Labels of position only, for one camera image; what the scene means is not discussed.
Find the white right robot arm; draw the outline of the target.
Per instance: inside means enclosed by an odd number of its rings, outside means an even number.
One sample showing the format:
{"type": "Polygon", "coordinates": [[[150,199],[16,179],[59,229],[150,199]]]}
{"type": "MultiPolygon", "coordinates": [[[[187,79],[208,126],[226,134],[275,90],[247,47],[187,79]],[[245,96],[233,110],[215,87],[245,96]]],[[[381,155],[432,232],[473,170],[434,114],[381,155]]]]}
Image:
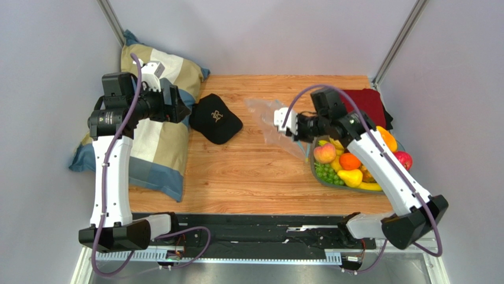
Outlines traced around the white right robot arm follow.
{"type": "Polygon", "coordinates": [[[442,255],[438,224],[447,200],[431,195],[411,176],[346,92],[326,84],[309,86],[286,110],[275,112],[275,125],[294,141],[312,142],[325,135],[340,141],[378,182],[393,211],[351,217],[346,227],[352,237],[382,238],[401,250],[414,245],[432,256],[442,255]]]}

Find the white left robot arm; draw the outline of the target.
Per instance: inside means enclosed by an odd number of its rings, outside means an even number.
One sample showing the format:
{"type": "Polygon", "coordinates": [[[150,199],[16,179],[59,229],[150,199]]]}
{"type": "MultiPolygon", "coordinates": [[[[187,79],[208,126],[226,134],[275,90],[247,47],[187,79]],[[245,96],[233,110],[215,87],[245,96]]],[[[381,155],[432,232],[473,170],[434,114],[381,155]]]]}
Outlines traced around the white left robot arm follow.
{"type": "Polygon", "coordinates": [[[129,72],[105,74],[104,94],[88,118],[95,154],[95,201],[90,225],[78,233],[80,244],[101,253],[145,250],[170,232],[174,214],[133,219],[128,197],[134,130],[142,120],[181,123],[190,109],[179,88],[149,83],[129,72]]]}

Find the clear zip top bag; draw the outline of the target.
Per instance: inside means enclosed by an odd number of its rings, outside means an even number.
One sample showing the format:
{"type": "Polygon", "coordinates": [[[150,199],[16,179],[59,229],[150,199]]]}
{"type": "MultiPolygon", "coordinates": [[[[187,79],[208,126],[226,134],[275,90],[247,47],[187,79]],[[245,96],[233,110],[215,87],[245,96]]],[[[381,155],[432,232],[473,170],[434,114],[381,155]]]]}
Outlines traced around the clear zip top bag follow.
{"type": "Polygon", "coordinates": [[[267,101],[252,98],[245,99],[244,104],[253,117],[254,122],[261,129],[264,142],[267,145],[280,147],[283,151],[288,152],[303,162],[308,162],[308,154],[311,147],[300,141],[293,142],[290,137],[278,133],[277,127],[273,124],[274,112],[286,107],[285,104],[278,100],[267,101]]]}

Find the pink peach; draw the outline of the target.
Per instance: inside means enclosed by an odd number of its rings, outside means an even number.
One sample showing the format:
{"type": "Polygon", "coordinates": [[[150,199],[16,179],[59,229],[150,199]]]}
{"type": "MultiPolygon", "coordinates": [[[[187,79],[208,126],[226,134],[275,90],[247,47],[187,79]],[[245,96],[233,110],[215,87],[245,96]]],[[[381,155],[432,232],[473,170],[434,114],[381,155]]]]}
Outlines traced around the pink peach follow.
{"type": "Polygon", "coordinates": [[[318,146],[313,150],[314,159],[320,164],[328,164],[337,157],[336,148],[331,143],[318,146]]]}

